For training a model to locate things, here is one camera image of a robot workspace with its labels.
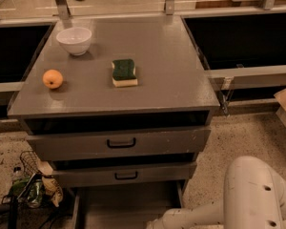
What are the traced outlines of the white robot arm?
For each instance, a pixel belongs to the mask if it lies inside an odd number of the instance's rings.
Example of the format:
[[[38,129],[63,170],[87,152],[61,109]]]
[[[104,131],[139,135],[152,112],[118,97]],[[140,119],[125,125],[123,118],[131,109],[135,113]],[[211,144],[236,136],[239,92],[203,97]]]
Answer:
[[[191,229],[221,224],[224,229],[283,229],[286,180],[253,156],[240,156],[228,167],[220,200],[194,209],[170,209],[146,229]]]

